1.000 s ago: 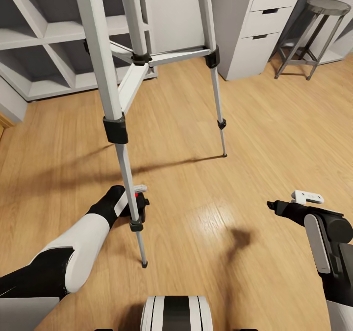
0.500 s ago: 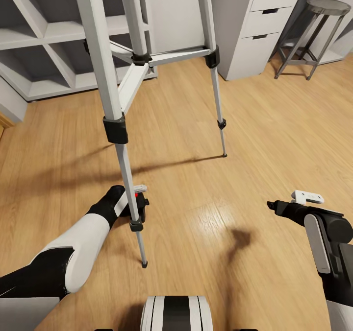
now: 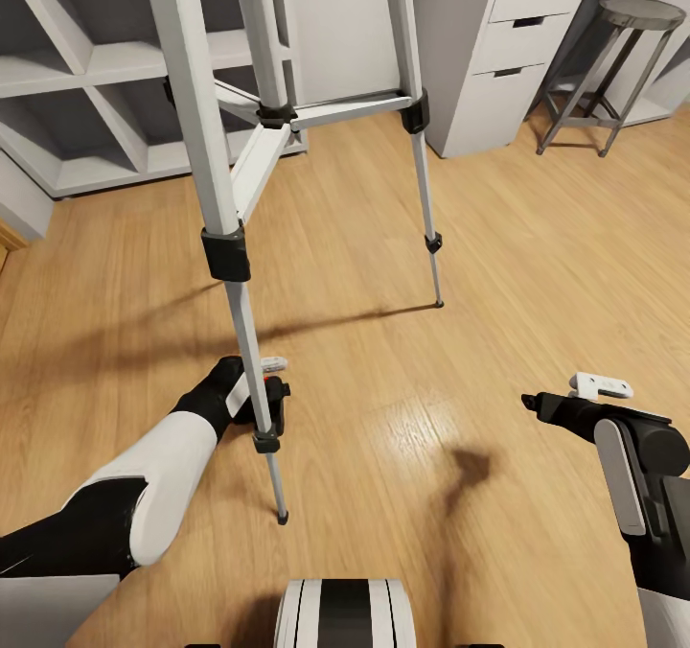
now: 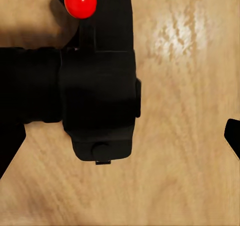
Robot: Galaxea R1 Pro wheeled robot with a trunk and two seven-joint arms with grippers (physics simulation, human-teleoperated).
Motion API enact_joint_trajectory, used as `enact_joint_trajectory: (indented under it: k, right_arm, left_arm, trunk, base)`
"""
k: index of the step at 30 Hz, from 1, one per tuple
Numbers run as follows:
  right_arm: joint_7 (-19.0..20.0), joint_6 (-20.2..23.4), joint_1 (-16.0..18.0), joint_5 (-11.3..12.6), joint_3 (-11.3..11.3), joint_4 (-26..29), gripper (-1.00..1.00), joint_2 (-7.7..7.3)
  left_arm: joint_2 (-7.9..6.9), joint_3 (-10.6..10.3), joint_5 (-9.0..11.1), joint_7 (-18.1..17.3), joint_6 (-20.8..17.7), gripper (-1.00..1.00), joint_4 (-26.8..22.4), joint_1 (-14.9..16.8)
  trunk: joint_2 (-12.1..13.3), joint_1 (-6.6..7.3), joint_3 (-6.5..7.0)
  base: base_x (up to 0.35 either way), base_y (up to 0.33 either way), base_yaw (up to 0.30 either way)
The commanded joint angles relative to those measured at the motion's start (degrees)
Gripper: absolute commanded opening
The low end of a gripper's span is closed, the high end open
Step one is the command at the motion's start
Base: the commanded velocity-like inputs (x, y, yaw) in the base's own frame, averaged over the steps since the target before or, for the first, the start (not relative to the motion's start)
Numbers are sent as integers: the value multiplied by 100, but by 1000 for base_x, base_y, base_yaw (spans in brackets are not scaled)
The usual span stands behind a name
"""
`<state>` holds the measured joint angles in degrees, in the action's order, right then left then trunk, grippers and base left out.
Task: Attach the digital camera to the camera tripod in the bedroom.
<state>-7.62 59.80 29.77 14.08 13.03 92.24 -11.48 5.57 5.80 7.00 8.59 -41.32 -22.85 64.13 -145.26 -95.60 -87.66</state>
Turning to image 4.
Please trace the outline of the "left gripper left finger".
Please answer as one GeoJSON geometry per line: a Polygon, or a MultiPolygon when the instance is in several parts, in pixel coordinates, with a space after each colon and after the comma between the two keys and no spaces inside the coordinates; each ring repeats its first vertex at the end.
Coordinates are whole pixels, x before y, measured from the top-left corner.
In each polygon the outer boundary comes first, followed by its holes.
{"type": "Polygon", "coordinates": [[[22,119],[0,124],[0,178],[26,138],[22,119]]]}

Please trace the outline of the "digital camera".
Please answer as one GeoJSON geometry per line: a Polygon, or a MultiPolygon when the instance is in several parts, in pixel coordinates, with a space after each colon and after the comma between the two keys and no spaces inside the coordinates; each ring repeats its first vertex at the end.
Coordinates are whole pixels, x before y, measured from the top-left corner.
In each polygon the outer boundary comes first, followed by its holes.
{"type": "Polygon", "coordinates": [[[79,160],[128,158],[142,97],[131,0],[59,1],[79,23],[63,48],[0,48],[0,124],[63,120],[79,160]]]}

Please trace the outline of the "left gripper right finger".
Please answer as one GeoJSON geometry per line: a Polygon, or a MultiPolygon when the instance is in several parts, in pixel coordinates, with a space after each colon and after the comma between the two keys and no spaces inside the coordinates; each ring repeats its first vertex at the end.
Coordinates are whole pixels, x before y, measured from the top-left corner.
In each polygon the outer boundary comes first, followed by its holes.
{"type": "Polygon", "coordinates": [[[240,159],[240,120],[227,121],[224,137],[240,159]]]}

